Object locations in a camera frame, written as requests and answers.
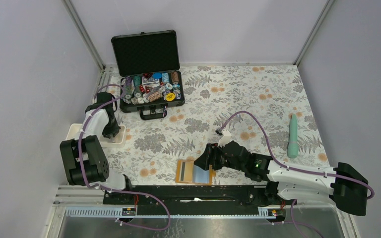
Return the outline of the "orange leather card holder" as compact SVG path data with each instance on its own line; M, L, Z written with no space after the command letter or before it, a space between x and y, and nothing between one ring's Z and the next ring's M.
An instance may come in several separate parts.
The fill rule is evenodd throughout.
M176 168L176 183L193 184L193 185L212 185L216 172L209 168L205 171L194 165L190 160L178 160Z

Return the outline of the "white rectangular plastic tray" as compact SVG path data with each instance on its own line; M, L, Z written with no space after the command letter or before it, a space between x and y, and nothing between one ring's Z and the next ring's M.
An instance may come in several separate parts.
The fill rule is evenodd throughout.
M122 148L126 143L126 127L124 125L120 125L119 133L113 138L105 138L103 136L100 137L99 141L102 148ZM74 139L76 134L82 128L82 124L74 123L70 126L68 133L66 135L65 140Z

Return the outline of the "light blue card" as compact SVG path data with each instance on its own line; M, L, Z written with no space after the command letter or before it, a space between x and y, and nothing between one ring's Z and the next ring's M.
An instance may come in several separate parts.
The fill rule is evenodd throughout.
M192 182L197 184L211 184L210 170L203 170L197 165L193 165Z

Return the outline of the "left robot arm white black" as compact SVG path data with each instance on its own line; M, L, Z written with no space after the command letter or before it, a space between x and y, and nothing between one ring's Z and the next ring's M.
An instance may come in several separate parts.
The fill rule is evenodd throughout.
M85 119L76 133L60 143L60 152L70 185L115 191L115 198L130 203L134 191L127 177L111 172L104 148L121 146L125 127L115 117L117 103L113 94L97 93L94 104L85 110Z

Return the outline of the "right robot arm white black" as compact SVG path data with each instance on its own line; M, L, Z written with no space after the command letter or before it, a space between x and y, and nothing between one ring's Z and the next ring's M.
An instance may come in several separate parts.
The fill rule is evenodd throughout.
M365 216L368 181L350 164L337 167L309 167L278 164L271 156L252 153L235 141L226 145L207 144L194 164L207 171L223 167L243 172L253 181L267 182L266 201L313 200L335 205L339 210Z

